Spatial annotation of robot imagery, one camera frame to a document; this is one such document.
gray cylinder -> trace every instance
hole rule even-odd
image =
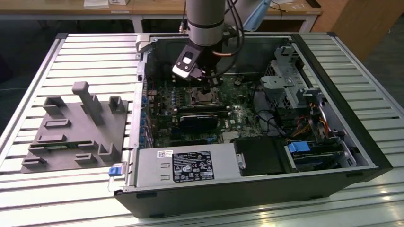
[[[187,0],[189,39],[200,46],[215,45],[223,37],[225,0]]]

table leg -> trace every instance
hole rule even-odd
[[[319,15],[308,15],[299,32],[311,32]]]
[[[143,33],[143,26],[141,26],[143,16],[132,15],[131,19],[132,19],[132,23],[133,23],[135,33]]]

wooden desk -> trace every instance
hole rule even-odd
[[[0,0],[3,20],[131,20],[135,0],[128,5],[84,9],[84,0]]]
[[[303,20],[300,32],[309,32],[317,16],[323,13],[321,8],[313,8],[305,0],[280,5],[285,10],[283,15],[277,9],[269,8],[264,20]],[[143,32],[143,20],[148,19],[181,19],[184,0],[135,0],[132,9],[132,21],[135,32]]]
[[[131,0],[127,6],[111,5],[105,9],[84,9],[84,0],[0,0],[3,20],[132,20],[136,33],[143,33],[144,19],[181,19],[184,0]],[[309,32],[321,14],[305,0],[269,8],[264,20],[300,20],[300,32]]]

motherboard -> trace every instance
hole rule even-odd
[[[203,91],[176,80],[151,82],[149,102],[155,148],[229,143],[233,138],[261,135],[251,106],[252,83],[239,75]]]

black plastic cover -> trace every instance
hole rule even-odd
[[[257,136],[233,140],[236,153],[244,157],[241,176],[273,175],[292,172],[284,141],[277,137]]]

